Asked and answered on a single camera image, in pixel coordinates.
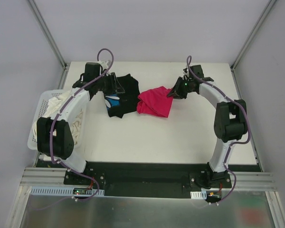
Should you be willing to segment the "black t shirt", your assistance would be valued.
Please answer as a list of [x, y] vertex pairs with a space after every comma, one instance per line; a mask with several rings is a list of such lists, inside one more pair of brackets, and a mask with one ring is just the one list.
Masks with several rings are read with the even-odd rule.
[[104, 93], [104, 101], [109, 117], [122, 118], [125, 114], [136, 112], [137, 110], [138, 96], [140, 94], [139, 83], [131, 74], [117, 77], [117, 80], [125, 93]]

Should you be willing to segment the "pink t shirt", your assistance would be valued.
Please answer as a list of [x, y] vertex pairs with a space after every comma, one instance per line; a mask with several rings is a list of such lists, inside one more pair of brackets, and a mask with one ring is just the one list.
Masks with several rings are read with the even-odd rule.
[[168, 118], [173, 102], [172, 97], [167, 97], [171, 89], [164, 86], [149, 89], [138, 95], [137, 112], [156, 117]]

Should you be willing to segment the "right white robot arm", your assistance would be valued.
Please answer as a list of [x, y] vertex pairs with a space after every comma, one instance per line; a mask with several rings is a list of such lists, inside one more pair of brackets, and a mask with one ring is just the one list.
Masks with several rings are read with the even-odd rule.
[[217, 137], [214, 153], [206, 170], [196, 178], [196, 184], [216, 187], [228, 174], [228, 162], [235, 144], [241, 144], [248, 133], [247, 106], [242, 99], [232, 100], [220, 90], [211, 77], [205, 77], [201, 65], [187, 66], [167, 94], [174, 99], [185, 99], [188, 93], [197, 93], [215, 108], [214, 133]]

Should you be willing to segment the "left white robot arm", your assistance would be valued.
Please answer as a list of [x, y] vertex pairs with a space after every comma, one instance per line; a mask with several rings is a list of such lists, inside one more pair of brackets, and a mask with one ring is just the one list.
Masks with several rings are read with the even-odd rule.
[[37, 120], [37, 149], [40, 153], [74, 170], [75, 180], [87, 184], [91, 173], [87, 171], [86, 160], [75, 151], [71, 125], [93, 96], [106, 88], [113, 88], [114, 74], [109, 73], [112, 62], [87, 62], [85, 71], [80, 75], [70, 91], [70, 95], [49, 117]]

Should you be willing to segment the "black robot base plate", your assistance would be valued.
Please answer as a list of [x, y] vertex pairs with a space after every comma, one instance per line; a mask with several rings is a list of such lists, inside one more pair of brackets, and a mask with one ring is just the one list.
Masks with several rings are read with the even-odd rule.
[[225, 171], [212, 179], [206, 164], [171, 163], [87, 163], [84, 177], [66, 172], [65, 185], [91, 185], [104, 190], [105, 196], [188, 199], [191, 192], [202, 189], [231, 188], [230, 175]]

